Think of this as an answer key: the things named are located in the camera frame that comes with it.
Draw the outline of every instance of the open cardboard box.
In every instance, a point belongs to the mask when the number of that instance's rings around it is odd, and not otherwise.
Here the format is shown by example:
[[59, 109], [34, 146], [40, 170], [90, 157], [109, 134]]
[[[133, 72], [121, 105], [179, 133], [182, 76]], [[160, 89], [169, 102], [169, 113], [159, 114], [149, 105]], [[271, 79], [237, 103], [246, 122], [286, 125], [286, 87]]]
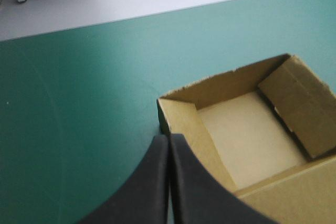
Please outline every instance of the open cardboard box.
[[226, 189], [281, 223], [336, 221], [336, 97], [297, 56], [217, 74], [157, 100]]

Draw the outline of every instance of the cardboard box wall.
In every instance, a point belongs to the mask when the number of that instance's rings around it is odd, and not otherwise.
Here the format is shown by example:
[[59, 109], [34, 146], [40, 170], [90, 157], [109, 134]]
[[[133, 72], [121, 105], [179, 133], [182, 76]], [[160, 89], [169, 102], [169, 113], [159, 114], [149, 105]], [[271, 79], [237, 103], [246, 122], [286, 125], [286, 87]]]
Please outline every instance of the cardboard box wall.
[[241, 200], [281, 223], [334, 223], [336, 98], [298, 57], [217, 74], [157, 104], [164, 133], [184, 134]]

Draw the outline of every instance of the cardboard box flap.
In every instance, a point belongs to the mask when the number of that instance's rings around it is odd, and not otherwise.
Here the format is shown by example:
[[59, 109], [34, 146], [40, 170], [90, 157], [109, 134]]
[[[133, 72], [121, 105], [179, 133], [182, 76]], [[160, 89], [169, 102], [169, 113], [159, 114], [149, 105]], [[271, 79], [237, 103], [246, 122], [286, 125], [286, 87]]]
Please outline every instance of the cardboard box flap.
[[237, 187], [223, 165], [195, 105], [168, 99], [158, 99], [157, 105], [160, 125], [165, 125], [162, 129], [164, 133], [183, 134], [191, 150], [209, 173], [226, 189], [235, 191]]
[[298, 57], [259, 84], [311, 157], [336, 147], [336, 96]]
[[236, 70], [216, 74], [161, 96], [170, 100], [192, 102], [197, 109], [233, 99], [257, 89], [258, 83], [290, 58], [284, 54]]

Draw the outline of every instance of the green mat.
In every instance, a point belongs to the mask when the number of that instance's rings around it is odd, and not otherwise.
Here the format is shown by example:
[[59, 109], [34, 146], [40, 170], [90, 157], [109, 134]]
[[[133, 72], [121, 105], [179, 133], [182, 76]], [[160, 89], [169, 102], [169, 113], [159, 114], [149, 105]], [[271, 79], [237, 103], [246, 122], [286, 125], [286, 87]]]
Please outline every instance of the green mat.
[[0, 42], [0, 223], [72, 223], [159, 134], [155, 99], [284, 52], [336, 91], [335, 0], [236, 0]]

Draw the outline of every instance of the cardboard box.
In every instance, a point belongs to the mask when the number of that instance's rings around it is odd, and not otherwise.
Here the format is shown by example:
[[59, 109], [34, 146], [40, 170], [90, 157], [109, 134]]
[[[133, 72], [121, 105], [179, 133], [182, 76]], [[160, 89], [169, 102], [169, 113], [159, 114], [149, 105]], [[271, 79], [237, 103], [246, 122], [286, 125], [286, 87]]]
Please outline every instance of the cardboard box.
[[336, 220], [336, 96], [297, 56], [269, 58], [157, 100], [210, 174], [281, 223]]

